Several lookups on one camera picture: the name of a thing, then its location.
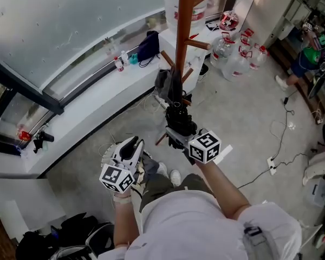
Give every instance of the white box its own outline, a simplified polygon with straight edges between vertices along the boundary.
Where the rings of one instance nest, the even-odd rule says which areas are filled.
[[[310,179],[305,190],[308,202],[319,207],[325,206],[325,180],[322,177]]]
[[[189,157],[204,164],[208,163],[219,155],[221,144],[222,141],[217,135],[208,131],[189,142]]]
[[[111,191],[124,193],[134,183],[129,170],[104,164],[99,180]]]

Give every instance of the white t-shirt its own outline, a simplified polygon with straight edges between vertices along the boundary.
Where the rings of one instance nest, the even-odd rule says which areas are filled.
[[[243,224],[270,232],[280,259],[294,259],[301,246],[301,227],[274,203],[245,209],[227,219],[215,198],[202,191],[169,193],[142,210],[143,234],[129,248],[118,248],[99,260],[246,260]]]

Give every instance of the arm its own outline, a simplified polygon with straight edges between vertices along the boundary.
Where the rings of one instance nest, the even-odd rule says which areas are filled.
[[[130,195],[119,195],[121,197],[129,197]],[[115,202],[115,223],[114,223],[114,246],[120,248],[122,246],[128,247],[138,236],[139,229],[137,227],[134,207],[131,202],[120,204]]]
[[[246,197],[231,183],[220,168],[210,161],[207,164],[196,161],[226,218],[238,219],[250,204]]]
[[[306,34],[306,37],[309,41],[310,46],[312,46],[312,48],[316,51],[318,51],[317,46],[314,43],[313,37],[316,37],[315,33],[313,31],[308,31]]]

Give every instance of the bottle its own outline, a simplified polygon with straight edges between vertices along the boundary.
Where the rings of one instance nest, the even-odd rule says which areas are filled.
[[[127,67],[130,65],[129,56],[124,50],[121,52],[121,59],[124,62],[124,66]]]
[[[217,37],[212,43],[211,52],[211,64],[220,69],[221,65],[224,65],[228,57],[233,51],[233,44],[235,42],[231,40],[228,32],[222,32],[221,37]]]
[[[260,66],[262,66],[269,56],[269,52],[265,48],[265,46],[259,46],[259,44],[255,43],[254,47],[251,49],[253,52],[252,57],[249,58],[249,67],[251,69],[257,70]]]
[[[249,37],[246,34],[235,35],[233,41],[235,42],[233,45],[233,53],[237,54],[240,46],[242,46],[243,50],[250,50],[251,45],[249,43]]]
[[[248,57],[252,56],[252,51],[247,52],[242,46],[238,48],[238,52],[233,52],[229,57],[229,60],[222,69],[222,73],[225,79],[229,81],[236,81],[242,74],[248,72],[249,61]]]
[[[178,1],[179,0],[164,0],[166,23],[168,28],[175,34],[177,34]],[[189,36],[198,34],[205,27],[207,1],[208,0],[204,0],[193,8]]]
[[[115,44],[115,40],[114,38],[110,38],[110,50],[112,51],[112,53],[114,53],[117,49],[117,46]]]
[[[118,57],[114,57],[114,64],[118,71],[122,72],[124,70],[123,64],[121,63],[121,60],[118,60]]]
[[[238,15],[233,10],[225,11],[220,15],[219,27],[224,31],[232,31],[238,25]]]

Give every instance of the person in green shirt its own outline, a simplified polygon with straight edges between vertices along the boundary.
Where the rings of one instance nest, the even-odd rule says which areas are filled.
[[[285,91],[289,86],[298,82],[307,71],[318,70],[319,59],[325,55],[325,33],[319,37],[319,43],[316,44],[313,40],[313,33],[308,32],[310,47],[304,48],[297,56],[297,59],[291,64],[290,69],[292,74],[285,80],[276,75],[276,82]]]

